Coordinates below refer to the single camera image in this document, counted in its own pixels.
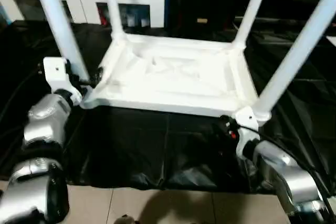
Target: black wire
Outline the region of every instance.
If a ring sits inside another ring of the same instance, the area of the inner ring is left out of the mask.
[[[4,108],[2,109],[2,112],[0,113],[0,124],[1,121],[4,119],[4,116],[12,102],[12,100],[14,99],[14,97],[16,96],[16,94],[19,92],[19,90],[21,89],[21,87],[31,78],[33,77],[35,74],[37,73],[37,69],[34,69],[34,71],[32,71],[29,75],[26,76],[25,79],[23,79],[21,81],[21,83],[15,88],[15,90],[12,92],[12,94],[10,95],[9,99],[7,100]]]
[[[250,128],[250,127],[246,127],[246,126],[243,126],[243,125],[238,125],[238,127],[247,129],[247,130],[249,130],[249,131],[252,131],[252,132],[254,132],[254,133],[260,135],[260,136],[263,137],[265,140],[270,141],[271,143],[273,143],[273,144],[274,144],[275,146],[277,146],[278,148],[280,148],[280,149],[282,149],[283,151],[289,153],[290,156],[293,156],[293,157],[295,156],[295,155],[293,155],[292,152],[290,152],[290,151],[288,151],[288,150],[284,150],[284,148],[283,148],[281,145],[279,145],[279,144],[278,144],[272,137],[267,136],[267,135],[265,135],[264,133],[260,133],[260,132],[258,132],[257,130],[252,129],[252,128]],[[306,162],[303,162],[302,160],[296,159],[296,161],[297,161],[297,163],[298,163],[302,168],[306,169],[306,170],[309,172],[310,175],[312,175],[311,173],[312,173],[312,170],[313,170],[314,172],[316,172],[316,173],[318,173],[318,174],[320,174],[320,175],[326,175],[330,180],[332,180],[332,181],[334,181],[334,182],[336,181],[336,179],[335,179],[334,177],[332,177],[330,174],[328,174],[327,172],[321,172],[321,171],[318,170],[316,167],[314,167],[314,166],[312,166],[312,165],[310,165],[310,164],[306,164]],[[326,208],[327,208],[327,210],[328,210],[328,212],[329,212],[329,215],[330,215],[330,218],[331,218],[330,220],[332,221],[332,223],[335,223],[335,214],[334,214],[334,212],[333,212],[333,210],[332,210],[332,208],[331,208],[331,206],[330,206],[330,203],[329,203],[329,201],[328,201],[328,199],[327,199],[327,197],[326,197],[326,194],[324,193],[324,189],[323,189],[323,187],[321,187],[321,186],[318,186],[318,187],[319,187],[319,190],[320,190],[320,193],[321,193],[323,202],[324,202],[324,204],[325,204],[325,206],[326,206]]]

